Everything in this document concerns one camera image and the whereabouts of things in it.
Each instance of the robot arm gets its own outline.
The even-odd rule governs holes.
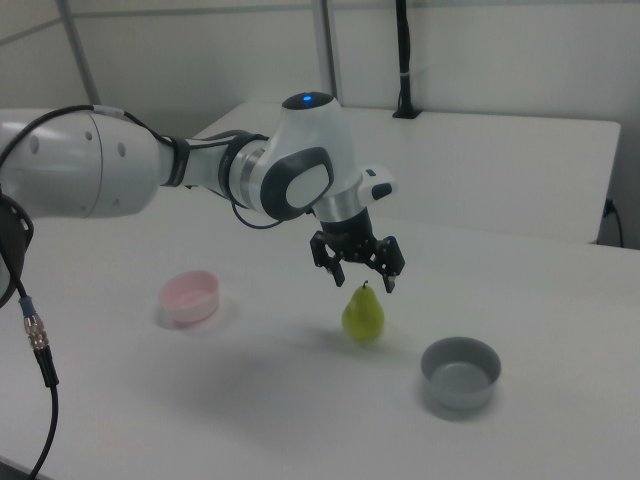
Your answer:
[[[375,239],[367,206],[396,183],[383,167],[356,165],[346,116],[333,97],[306,93],[286,100],[271,139],[242,131],[198,140],[160,137],[125,121],[124,111],[93,108],[38,126],[0,165],[2,193],[13,202],[0,202],[0,242],[20,271],[32,235],[29,216],[129,215],[148,205],[158,186],[186,185],[278,221],[313,213],[322,227],[311,239],[318,267],[340,286],[340,261],[363,263],[393,290],[404,259],[395,238]],[[0,149],[44,112],[0,110]],[[0,264],[0,306],[12,293],[9,284]]]

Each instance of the white table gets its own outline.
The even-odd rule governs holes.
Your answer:
[[[163,189],[141,214],[36,225],[24,281],[61,379],[43,473],[56,480],[633,478],[640,444],[640,254],[374,217],[407,259],[393,294],[317,269],[304,217],[242,226],[213,194]],[[205,268],[223,306],[192,329],[158,312]],[[340,315],[369,279],[387,315],[361,348]],[[471,416],[425,399],[420,356],[493,346],[496,397]],[[0,311],[0,456],[35,462],[48,392],[15,300]]]
[[[203,133],[271,135],[280,105],[245,103]],[[345,109],[359,164],[381,163],[399,191],[371,208],[430,224],[596,240],[620,125],[614,122]]]

